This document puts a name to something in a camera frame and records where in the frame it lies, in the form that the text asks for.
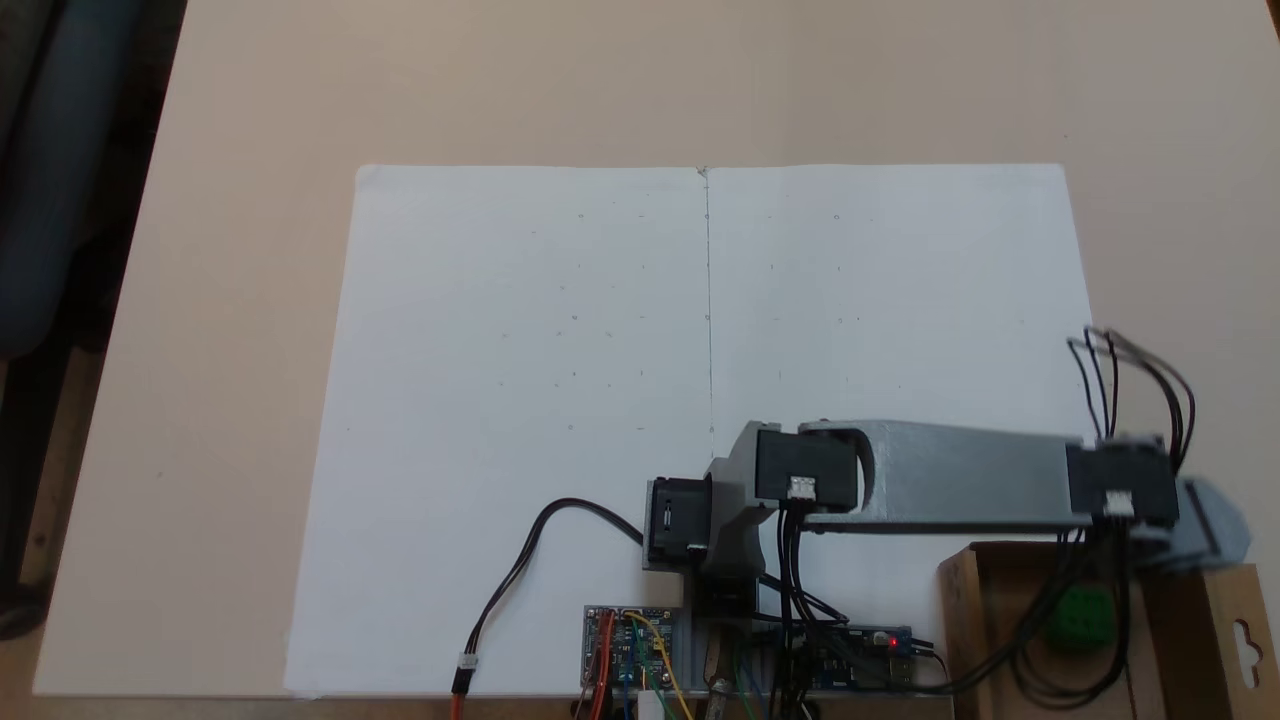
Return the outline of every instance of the table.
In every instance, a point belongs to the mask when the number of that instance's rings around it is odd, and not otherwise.
[[[1194,382],[1275,603],[1277,73],[1261,0],[192,0],[36,691],[283,693],[366,163],[1061,161],[1094,316]]]

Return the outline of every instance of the green wire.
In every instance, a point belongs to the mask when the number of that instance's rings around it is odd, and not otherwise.
[[[667,701],[662,700],[662,691],[654,684],[653,676],[649,675],[649,651],[645,650],[644,643],[640,642],[640,623],[631,620],[631,642],[640,646],[640,671],[649,678],[649,689],[653,691],[654,697],[658,698],[658,705],[667,712],[667,720],[677,720],[676,714],[667,707]]]
[[[742,659],[739,656],[737,651],[739,651],[739,648],[737,648],[737,644],[735,643],[735,646],[733,646],[733,680],[735,680],[735,684],[737,685],[737,697],[739,697],[739,700],[742,701],[742,707],[746,708],[746,716],[750,717],[751,720],[755,720],[755,711],[751,710],[751,701],[746,700],[746,693],[742,692],[742,687],[746,685],[746,683],[742,682],[742,662],[741,662]]]

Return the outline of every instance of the orange wire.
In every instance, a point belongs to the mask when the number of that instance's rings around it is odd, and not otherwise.
[[[609,692],[609,657],[613,655],[613,611],[600,623],[600,675],[595,679],[595,697],[591,698],[591,717],[599,720],[604,710],[604,693]]]

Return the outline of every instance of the brown cardboard box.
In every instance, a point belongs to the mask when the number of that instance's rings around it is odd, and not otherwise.
[[[1053,565],[1050,543],[974,543],[938,566],[947,651],[954,676],[1002,644]],[[1129,670],[1087,707],[1056,712],[1029,702],[1007,667],[955,698],[960,720],[1137,719],[1257,720],[1280,717],[1280,674],[1261,587],[1252,565],[1207,575],[1155,577],[1135,583]],[[1234,623],[1248,625],[1261,653],[1244,682]],[[1087,685],[1110,664],[1108,651],[1085,656],[1030,653],[1052,680]]]

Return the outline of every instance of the microcontroller board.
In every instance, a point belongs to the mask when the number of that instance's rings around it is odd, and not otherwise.
[[[813,689],[869,692],[886,689],[886,675],[902,683],[915,679],[911,628],[851,626],[844,632],[845,646],[877,673],[855,667],[819,644],[814,648]]]
[[[669,689],[671,674],[662,661],[662,653],[649,625],[627,618],[632,612],[649,620],[662,635],[667,652],[676,653],[675,607],[608,607],[589,605],[582,610],[582,687],[595,684],[600,670],[600,652],[608,656],[608,678],[611,688],[621,688],[623,683],[632,688]],[[602,647],[604,628],[612,628]]]

